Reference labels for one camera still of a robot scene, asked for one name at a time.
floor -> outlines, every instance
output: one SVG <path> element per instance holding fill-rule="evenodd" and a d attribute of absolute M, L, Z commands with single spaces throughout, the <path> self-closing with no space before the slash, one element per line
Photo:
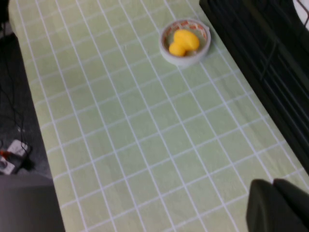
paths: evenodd
<path fill-rule="evenodd" d="M 18 40 L 14 35 L 0 39 L 0 84 L 1 88 L 13 102 L 14 88 L 14 107 L 24 117 L 24 136 L 27 143 L 31 146 L 29 158 L 25 161 L 18 174 L 41 174 L 52 178 L 46 151 L 43 145 L 42 135 L 34 110 L 28 80 L 25 73 L 23 59 L 20 53 Z M 14 139 L 21 140 L 21 117 L 14 114 L 12 107 L 3 91 L 0 91 L 0 148 L 7 149 Z"/>

yellow rubber duck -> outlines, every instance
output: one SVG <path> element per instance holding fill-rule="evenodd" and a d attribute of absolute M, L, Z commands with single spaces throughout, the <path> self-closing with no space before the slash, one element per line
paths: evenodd
<path fill-rule="evenodd" d="M 196 51 L 199 47 L 198 37 L 185 29 L 174 33 L 174 42 L 169 46 L 169 52 L 178 57 L 183 57 L 187 51 Z"/>

black cable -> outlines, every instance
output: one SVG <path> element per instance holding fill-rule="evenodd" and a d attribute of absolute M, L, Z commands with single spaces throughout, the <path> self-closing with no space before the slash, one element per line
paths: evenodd
<path fill-rule="evenodd" d="M 3 24 L 3 42 L 5 42 L 5 30 L 6 30 L 6 25 L 4 23 Z M 28 154 L 29 154 L 28 150 L 31 150 L 31 147 L 27 143 L 26 137 L 24 135 L 24 115 L 22 113 L 18 112 L 16 110 L 16 108 L 15 108 L 14 80 L 13 80 L 13 78 L 10 75 L 10 70 L 9 70 L 9 65 L 8 65 L 8 62 L 7 62 L 6 54 L 5 54 L 5 49 L 2 49 L 2 53 L 3 53 L 3 57 L 4 57 L 4 63 L 5 63 L 5 66 L 6 66 L 7 74 L 9 76 L 10 80 L 11 80 L 11 83 L 12 83 L 12 101 L 11 101 L 9 95 L 3 90 L 2 86 L 1 86 L 1 83 L 0 83 L 0 101 L 1 101 L 1 94 L 3 93 L 4 96 L 6 97 L 9 105 L 10 105 L 10 108 L 11 108 L 11 110 L 13 112 L 14 117 L 13 117 L 13 119 L 10 118 L 9 116 L 6 116 L 6 115 L 0 115 L 0 117 L 3 117 L 5 119 L 7 119 L 7 120 L 13 121 L 14 124 L 18 127 L 19 132 L 20 132 L 21 147 L 23 148 L 23 150 L 25 151 L 26 155 L 28 156 Z"/>

light green tablecloth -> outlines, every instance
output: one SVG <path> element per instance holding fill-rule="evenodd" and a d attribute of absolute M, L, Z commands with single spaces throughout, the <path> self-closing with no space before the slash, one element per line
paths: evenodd
<path fill-rule="evenodd" d="M 214 30 L 163 60 L 159 31 L 210 23 L 198 0 L 11 0 L 68 232 L 246 231 L 250 181 L 309 178 Z"/>

